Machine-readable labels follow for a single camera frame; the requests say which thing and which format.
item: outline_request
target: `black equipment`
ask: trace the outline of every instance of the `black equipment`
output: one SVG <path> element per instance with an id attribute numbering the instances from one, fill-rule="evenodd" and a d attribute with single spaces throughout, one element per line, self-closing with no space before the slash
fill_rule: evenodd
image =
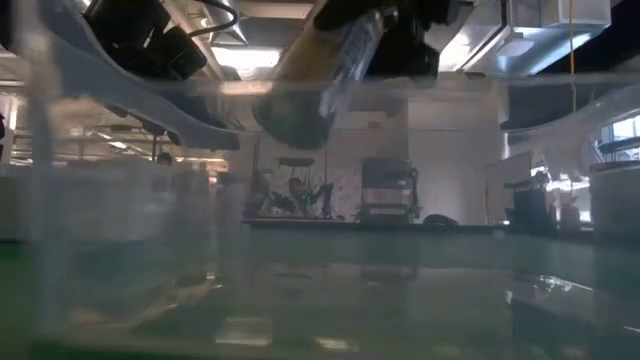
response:
<path id="1" fill-rule="evenodd" d="M 412 223 L 421 210 L 417 182 L 418 171 L 408 160 L 363 159 L 360 222 Z"/>
<path id="2" fill-rule="evenodd" d="M 505 184 L 513 190 L 513 208 L 505 209 L 509 227 L 531 235 L 549 236 L 557 231 L 555 207 L 547 206 L 549 175 L 536 173 L 530 180 Z"/>

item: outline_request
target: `white wall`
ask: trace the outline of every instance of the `white wall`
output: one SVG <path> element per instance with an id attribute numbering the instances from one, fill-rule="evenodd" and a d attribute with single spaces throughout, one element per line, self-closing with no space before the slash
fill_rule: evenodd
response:
<path id="1" fill-rule="evenodd" d="M 409 103 L 409 158 L 420 171 L 422 216 L 438 213 L 461 224 L 486 224 L 486 166 L 500 160 L 498 92 L 423 96 Z"/>

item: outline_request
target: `ceiling light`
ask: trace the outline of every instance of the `ceiling light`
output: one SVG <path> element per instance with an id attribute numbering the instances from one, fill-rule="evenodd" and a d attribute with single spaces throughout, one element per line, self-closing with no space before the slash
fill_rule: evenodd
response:
<path id="1" fill-rule="evenodd" d="M 211 51 L 213 51 L 220 65 L 244 71 L 252 71 L 257 68 L 272 68 L 280 60 L 280 51 L 276 49 L 213 47 Z"/>

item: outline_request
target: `black device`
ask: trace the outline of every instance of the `black device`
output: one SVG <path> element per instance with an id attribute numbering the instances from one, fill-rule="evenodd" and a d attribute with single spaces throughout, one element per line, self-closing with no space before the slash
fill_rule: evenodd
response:
<path id="1" fill-rule="evenodd" d="M 529 180 L 505 184 L 513 191 L 513 208 L 505 209 L 510 228 L 544 236 L 557 231 L 555 208 L 548 207 L 546 201 L 548 182 L 548 174 L 538 172 Z"/>
<path id="2" fill-rule="evenodd" d="M 84 17 L 107 54 L 138 76 L 185 80 L 207 63 L 182 28 L 165 31 L 171 16 L 158 0 L 93 0 Z"/>
<path id="3" fill-rule="evenodd" d="M 418 203 L 418 171 L 408 160 L 364 158 L 362 160 L 362 193 L 358 218 L 362 223 L 408 224 L 420 217 Z M 395 193 L 394 201 L 380 201 L 369 192 L 385 190 Z M 410 192 L 408 199 L 404 193 Z"/>

